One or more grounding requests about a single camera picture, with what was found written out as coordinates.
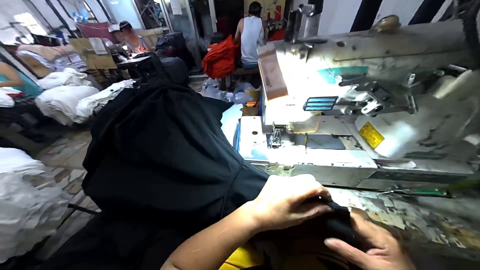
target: black stripe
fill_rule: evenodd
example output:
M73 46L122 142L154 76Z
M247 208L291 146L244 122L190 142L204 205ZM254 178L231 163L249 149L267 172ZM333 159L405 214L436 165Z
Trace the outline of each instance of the black stripe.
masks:
M408 25L426 24L432 21L445 0L424 0Z
M381 4L382 0L362 0L350 32L369 30L375 21Z

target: yellow label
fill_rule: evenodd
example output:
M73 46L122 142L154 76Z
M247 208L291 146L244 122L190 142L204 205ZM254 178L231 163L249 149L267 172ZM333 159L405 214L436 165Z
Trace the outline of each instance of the yellow label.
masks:
M380 134L380 132L378 132L369 122L367 122L359 130L359 133L372 148L376 148L381 142L385 140L385 138Z

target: person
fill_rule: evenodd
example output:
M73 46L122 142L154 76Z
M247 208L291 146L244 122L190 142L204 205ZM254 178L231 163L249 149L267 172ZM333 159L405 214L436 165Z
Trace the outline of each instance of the person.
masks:
M124 37L124 42L127 45L130 53L139 54L150 51L150 47L147 45L147 42L145 42L143 37L135 33L135 30L129 22L123 21L119 24L119 27L120 32Z
M248 16L240 19L234 42L241 42L241 62L244 69L258 67L257 42L267 40L268 29L260 18L262 5L254 1L248 8Z
M22 91L26 98L36 98L42 93L40 87L30 78L9 64L0 62L0 87L7 86Z
M295 180L272 175L258 197L195 234L168 257L161 270L213 270L252 236L267 230L285 229L332 211L312 197L331 200L330 194L312 175ZM372 246L366 253L339 239L325 245L364 270L414 270L396 239L385 229L352 213L353 227Z

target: orange fabric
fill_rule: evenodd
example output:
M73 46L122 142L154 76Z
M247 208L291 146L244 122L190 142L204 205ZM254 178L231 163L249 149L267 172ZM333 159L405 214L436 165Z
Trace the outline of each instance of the orange fabric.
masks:
M210 45L211 49L202 61L205 74L213 79L230 76L235 70L235 51L239 46L233 42L232 35L220 43Z

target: industrial sewing machine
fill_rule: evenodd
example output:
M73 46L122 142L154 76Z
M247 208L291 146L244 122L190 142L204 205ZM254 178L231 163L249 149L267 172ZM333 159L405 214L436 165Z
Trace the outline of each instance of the industrial sewing machine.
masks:
M468 36L476 24L399 27L389 16L370 31L319 37L320 13L299 7L286 41L258 48L262 116L242 117L239 153L329 185L477 180L480 47Z

